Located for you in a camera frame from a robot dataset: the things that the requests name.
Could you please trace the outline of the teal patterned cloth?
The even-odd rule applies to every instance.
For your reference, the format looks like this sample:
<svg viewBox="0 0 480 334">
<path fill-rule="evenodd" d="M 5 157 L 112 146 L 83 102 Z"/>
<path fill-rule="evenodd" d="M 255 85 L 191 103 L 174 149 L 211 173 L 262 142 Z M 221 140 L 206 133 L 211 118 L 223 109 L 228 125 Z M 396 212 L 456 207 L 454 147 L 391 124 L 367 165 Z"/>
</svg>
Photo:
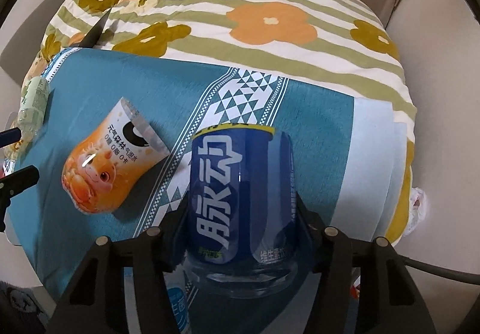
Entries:
<svg viewBox="0 0 480 334">
<path fill-rule="evenodd" d="M 394 120 L 390 102 L 351 96 L 278 73 L 163 60 L 114 51 L 69 48 L 40 75 L 49 82 L 46 121 L 10 170 L 35 166 L 38 183 L 14 200 L 10 217 L 30 263 L 56 301 L 92 244 L 123 241 L 161 224 L 188 200 L 191 146 L 210 126 L 258 124 L 290 137 L 296 197 L 324 225 L 349 238 L 384 236 L 400 196 L 408 127 Z M 76 209 L 61 182 L 72 150 L 97 129 L 122 98 L 128 99 L 169 149 L 112 213 Z M 291 284 L 257 298 L 232 298 L 197 288 L 185 270 L 192 333 L 304 333 L 320 282 L 305 241 L 296 231 Z M 127 319 L 137 316 L 133 270 L 124 269 Z"/>
</svg>

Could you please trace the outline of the blue plastic cup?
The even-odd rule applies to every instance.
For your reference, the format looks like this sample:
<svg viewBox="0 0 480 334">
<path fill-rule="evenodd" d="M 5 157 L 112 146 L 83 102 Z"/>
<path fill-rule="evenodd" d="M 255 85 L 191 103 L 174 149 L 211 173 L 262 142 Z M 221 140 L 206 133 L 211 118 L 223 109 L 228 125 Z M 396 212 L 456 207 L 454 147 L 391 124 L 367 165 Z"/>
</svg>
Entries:
<svg viewBox="0 0 480 334">
<path fill-rule="evenodd" d="M 205 292 L 266 297 L 298 271 L 290 136 L 258 124 L 202 129 L 191 146 L 185 270 Z"/>
</svg>

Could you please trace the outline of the orange cartoon plastic cup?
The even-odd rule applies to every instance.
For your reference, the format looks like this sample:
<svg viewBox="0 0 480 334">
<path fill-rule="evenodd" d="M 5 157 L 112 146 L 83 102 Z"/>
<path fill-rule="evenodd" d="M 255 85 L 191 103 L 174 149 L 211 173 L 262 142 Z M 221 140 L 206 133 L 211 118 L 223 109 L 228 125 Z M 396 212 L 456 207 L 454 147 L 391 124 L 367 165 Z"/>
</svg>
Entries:
<svg viewBox="0 0 480 334">
<path fill-rule="evenodd" d="M 92 215 L 117 210 L 147 171 L 169 149 L 128 99 L 122 98 L 64 163 L 61 182 L 77 210 Z"/>
</svg>

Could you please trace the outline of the white plastic bag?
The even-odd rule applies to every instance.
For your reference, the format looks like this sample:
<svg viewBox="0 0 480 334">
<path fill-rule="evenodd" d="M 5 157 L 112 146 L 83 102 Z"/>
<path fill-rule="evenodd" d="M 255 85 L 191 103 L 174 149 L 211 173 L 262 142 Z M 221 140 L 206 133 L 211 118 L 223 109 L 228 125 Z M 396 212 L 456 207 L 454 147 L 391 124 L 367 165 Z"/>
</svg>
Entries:
<svg viewBox="0 0 480 334">
<path fill-rule="evenodd" d="M 428 215 L 429 203 L 425 192 L 420 188 L 412 188 L 409 198 L 408 222 L 403 235 L 411 234 Z"/>
</svg>

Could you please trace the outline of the green label clear cup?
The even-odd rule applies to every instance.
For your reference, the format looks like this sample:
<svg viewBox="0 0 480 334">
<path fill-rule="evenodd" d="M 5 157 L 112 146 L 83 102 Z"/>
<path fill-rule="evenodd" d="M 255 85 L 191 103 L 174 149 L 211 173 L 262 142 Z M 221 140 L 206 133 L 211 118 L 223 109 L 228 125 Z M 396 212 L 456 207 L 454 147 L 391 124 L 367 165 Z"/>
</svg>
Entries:
<svg viewBox="0 0 480 334">
<path fill-rule="evenodd" d="M 43 76 L 31 78 L 21 90 L 17 127 L 24 142 L 31 142 L 40 131 L 49 99 L 50 85 Z"/>
</svg>

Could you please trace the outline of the orange label clear cup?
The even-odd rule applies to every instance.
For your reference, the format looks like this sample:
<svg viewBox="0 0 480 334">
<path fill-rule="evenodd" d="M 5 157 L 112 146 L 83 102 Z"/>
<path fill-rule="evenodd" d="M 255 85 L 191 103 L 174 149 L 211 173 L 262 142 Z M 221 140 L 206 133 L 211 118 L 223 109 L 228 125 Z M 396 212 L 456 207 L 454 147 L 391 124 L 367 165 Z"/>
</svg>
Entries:
<svg viewBox="0 0 480 334">
<path fill-rule="evenodd" d="M 25 152 L 29 142 L 25 141 L 24 138 L 21 138 L 18 142 L 6 146 L 3 150 L 6 160 L 16 161 L 18 160 Z"/>
</svg>

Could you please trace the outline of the floral striped quilt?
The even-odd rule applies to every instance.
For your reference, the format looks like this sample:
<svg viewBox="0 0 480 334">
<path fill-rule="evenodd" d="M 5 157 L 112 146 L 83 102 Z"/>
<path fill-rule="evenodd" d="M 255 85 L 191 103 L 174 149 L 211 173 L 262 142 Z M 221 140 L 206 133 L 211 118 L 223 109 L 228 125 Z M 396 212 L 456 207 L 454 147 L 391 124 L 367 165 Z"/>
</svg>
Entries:
<svg viewBox="0 0 480 334">
<path fill-rule="evenodd" d="M 65 0 L 55 5 L 26 78 L 80 42 L 101 15 L 102 49 L 233 64 L 392 103 L 414 127 L 400 55 L 360 0 Z"/>
</svg>

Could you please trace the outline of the white blue label cup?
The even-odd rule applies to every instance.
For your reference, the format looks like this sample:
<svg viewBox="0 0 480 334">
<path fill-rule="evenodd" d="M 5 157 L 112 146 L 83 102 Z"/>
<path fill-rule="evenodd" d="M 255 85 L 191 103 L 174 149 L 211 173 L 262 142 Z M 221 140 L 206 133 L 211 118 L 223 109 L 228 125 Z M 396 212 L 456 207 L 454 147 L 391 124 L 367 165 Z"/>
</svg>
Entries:
<svg viewBox="0 0 480 334">
<path fill-rule="evenodd" d="M 164 279 L 169 301 L 180 333 L 192 333 L 185 288 L 185 273 L 182 266 L 177 266 L 172 273 L 165 273 Z"/>
</svg>

